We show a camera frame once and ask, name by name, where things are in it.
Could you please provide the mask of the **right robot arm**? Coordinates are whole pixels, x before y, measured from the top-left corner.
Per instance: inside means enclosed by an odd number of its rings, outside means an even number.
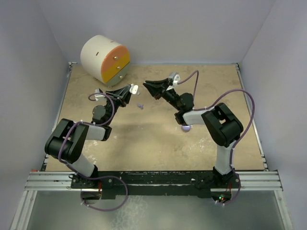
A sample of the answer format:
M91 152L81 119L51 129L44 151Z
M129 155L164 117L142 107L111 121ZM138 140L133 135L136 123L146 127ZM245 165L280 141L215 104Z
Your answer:
M217 145L212 182L217 187L225 187L232 177L231 148L239 140L243 125L224 103L218 103L205 110L194 109L194 97L191 93L177 94L173 87L173 79L151 81L146 80L143 86L150 95L158 100L163 98L175 109L175 119L183 126L206 125L207 130Z

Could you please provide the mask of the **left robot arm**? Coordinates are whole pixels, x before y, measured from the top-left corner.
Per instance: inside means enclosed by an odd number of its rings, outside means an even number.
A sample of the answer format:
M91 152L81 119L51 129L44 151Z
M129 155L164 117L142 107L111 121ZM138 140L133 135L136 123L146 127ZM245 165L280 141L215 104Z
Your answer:
M93 108L92 121L61 119L45 144L45 153L80 175L82 183L88 188L97 186L98 168L84 156L84 143L87 140L108 140L112 132L110 124L117 110L127 106L131 96L138 93L138 88L136 84L128 84L115 91L95 90L88 100L105 100L106 103Z

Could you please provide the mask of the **white earbud charging case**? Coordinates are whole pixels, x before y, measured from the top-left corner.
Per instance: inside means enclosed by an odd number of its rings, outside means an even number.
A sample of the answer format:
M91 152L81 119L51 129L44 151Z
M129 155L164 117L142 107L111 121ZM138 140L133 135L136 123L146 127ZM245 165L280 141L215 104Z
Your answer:
M138 85L131 85L130 93L131 94L137 94L138 93Z

